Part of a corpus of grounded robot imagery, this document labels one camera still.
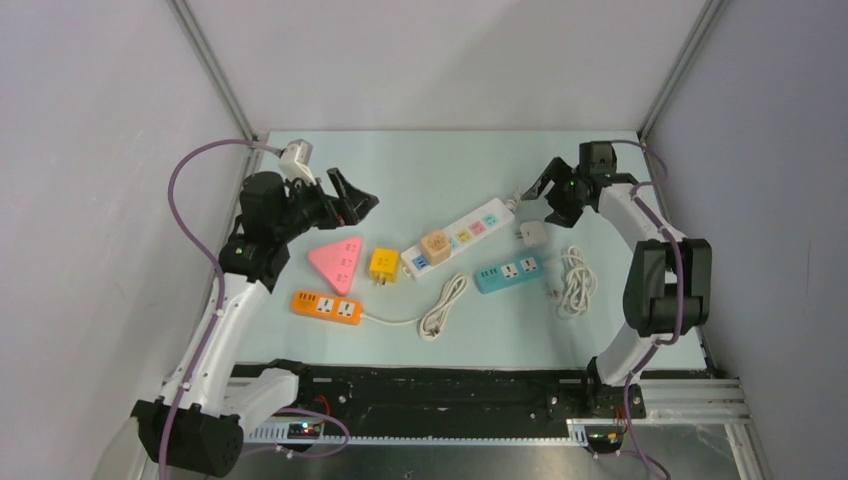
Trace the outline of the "white multicolour power strip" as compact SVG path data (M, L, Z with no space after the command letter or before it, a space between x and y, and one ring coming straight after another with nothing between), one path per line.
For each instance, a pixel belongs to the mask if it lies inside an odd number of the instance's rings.
M443 263L431 266L420 249L419 239L413 246L400 254L403 272L414 280L420 280L437 268L449 264L452 259L468 251L499 230L510 226L515 220L515 211L522 203L516 192L507 199L493 198L453 223L441 229L450 239L452 252Z

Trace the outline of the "yellow cube socket adapter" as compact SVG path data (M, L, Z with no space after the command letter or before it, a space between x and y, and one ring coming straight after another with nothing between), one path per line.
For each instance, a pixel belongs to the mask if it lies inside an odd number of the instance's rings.
M375 248L368 266L369 278L377 285L394 284L397 280L400 254L397 250Z

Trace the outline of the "beige cube socket adapter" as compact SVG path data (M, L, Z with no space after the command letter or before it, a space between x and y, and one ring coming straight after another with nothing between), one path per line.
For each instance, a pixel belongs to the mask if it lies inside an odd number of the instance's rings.
M452 252L450 239L442 230L435 230L423 236L419 245L422 255L431 266L443 263Z

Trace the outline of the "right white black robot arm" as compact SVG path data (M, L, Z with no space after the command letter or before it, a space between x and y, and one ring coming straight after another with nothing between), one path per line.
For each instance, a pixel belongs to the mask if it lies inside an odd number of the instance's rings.
M584 410L598 418L621 403L628 389L663 347L676 344L709 317L712 247L674 227L641 196L650 182L618 169L621 140L584 142L578 163L553 158L524 192L523 201L545 199L546 222L574 227L585 209L607 220L632 252L623 294L624 324L586 368L580 394Z

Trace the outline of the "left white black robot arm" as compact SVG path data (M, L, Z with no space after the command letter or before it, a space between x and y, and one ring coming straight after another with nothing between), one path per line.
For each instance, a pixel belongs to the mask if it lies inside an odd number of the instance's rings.
M317 180L288 180L263 171L247 177L241 212L219 254L210 302L174 376L153 401L139 400L131 415L160 478L175 467L216 478L236 465L246 436L282 408L302 416L314 406L314 387L289 370L269 367L234 395L226 393L238 349L254 317L270 299L290 259L288 245L312 228L356 225L377 196L327 172L335 192Z

